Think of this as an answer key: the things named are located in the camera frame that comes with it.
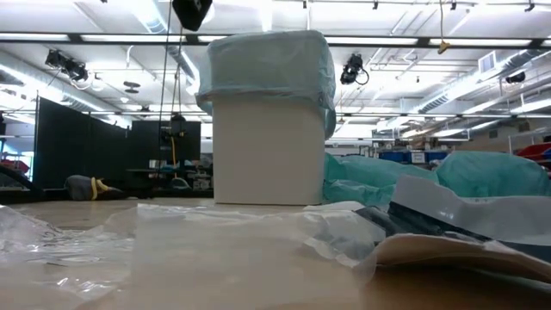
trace table surface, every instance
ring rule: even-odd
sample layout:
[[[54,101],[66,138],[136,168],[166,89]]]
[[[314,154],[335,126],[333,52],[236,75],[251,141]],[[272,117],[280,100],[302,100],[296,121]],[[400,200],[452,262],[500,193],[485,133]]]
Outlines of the table surface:
[[[14,209],[64,229],[88,229],[111,214],[138,203],[165,206],[212,207],[212,199],[156,198],[125,201],[51,201],[12,206]],[[228,209],[265,209],[269,212],[300,207],[216,205]],[[366,309],[545,309],[551,306],[551,285],[506,281],[475,271],[450,268],[379,268],[362,292]],[[347,309],[346,301],[329,301],[323,309]],[[286,305],[278,309],[320,309]]]

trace air vent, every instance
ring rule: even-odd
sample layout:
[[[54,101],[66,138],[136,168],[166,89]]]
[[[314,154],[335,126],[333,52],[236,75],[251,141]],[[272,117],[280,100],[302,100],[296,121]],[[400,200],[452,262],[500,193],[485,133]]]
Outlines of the air vent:
[[[493,51],[479,59],[479,72],[485,73],[496,66],[496,52]]]
[[[527,132],[527,131],[530,131],[530,123],[528,123],[526,121],[526,122],[521,123],[521,124],[518,125],[518,132],[519,133],[524,133],[524,132]]]

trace trash bag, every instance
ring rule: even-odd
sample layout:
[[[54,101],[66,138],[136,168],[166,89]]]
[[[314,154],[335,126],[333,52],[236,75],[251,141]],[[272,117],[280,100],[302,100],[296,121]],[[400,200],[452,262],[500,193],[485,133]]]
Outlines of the trash bag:
[[[232,35],[209,44],[200,64],[196,101],[208,114],[213,113],[213,102],[223,98],[291,100],[319,107],[325,138],[333,135],[335,68],[319,31]]]
[[[551,195],[548,175],[540,165],[506,153],[456,151],[444,159],[436,175],[460,197]]]
[[[437,177],[414,165],[389,160],[325,154],[324,198],[329,202],[354,201],[365,206],[387,205],[400,176],[422,177],[437,183]]]

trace spotlight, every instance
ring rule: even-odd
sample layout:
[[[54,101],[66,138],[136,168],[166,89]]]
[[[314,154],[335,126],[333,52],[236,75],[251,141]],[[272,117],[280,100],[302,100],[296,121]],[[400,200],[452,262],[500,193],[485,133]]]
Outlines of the spotlight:
[[[197,31],[212,4],[213,0],[173,0],[172,8],[174,8],[182,27]]]
[[[508,84],[521,83],[524,82],[525,79],[526,74],[524,73],[524,71],[522,71],[518,74],[515,74],[514,76],[506,77],[505,82],[507,82]]]
[[[368,79],[365,81],[365,83],[359,83],[357,81],[357,77],[360,74],[360,72],[363,71]],[[361,54],[352,54],[350,58],[348,59],[348,62],[343,68],[343,74],[341,74],[341,84],[352,84],[352,83],[358,83],[360,85],[365,85],[369,82],[369,74],[367,71],[363,69],[363,60]]]
[[[85,81],[88,79],[86,64],[77,62],[75,59],[68,58],[60,51],[50,50],[48,56],[46,57],[46,65],[49,65],[53,69],[59,69],[62,73],[68,75],[73,81]]]

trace hanging cord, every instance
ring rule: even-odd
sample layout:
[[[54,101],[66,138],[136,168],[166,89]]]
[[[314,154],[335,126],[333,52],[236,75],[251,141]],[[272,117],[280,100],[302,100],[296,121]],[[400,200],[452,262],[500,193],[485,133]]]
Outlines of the hanging cord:
[[[449,43],[444,41],[444,7],[442,0],[440,3],[440,47],[438,48],[438,54],[443,54],[449,47]]]
[[[365,69],[363,69],[363,67],[362,67],[362,71],[363,71],[363,73],[365,73],[365,75],[368,77],[368,79],[364,83],[360,83],[360,82],[358,82],[358,80],[356,80],[356,83],[360,84],[361,86],[369,83],[369,73],[367,71],[365,71]]]
[[[170,40],[170,22],[172,17],[172,5],[169,5],[169,20],[166,26],[166,43],[164,45],[164,69],[163,69],[163,84],[161,87],[161,108],[158,111],[158,171],[157,179],[161,175],[161,162],[163,160],[163,150],[161,148],[161,143],[163,141],[163,104],[164,104],[164,85],[166,84],[166,64],[169,56],[169,40]]]

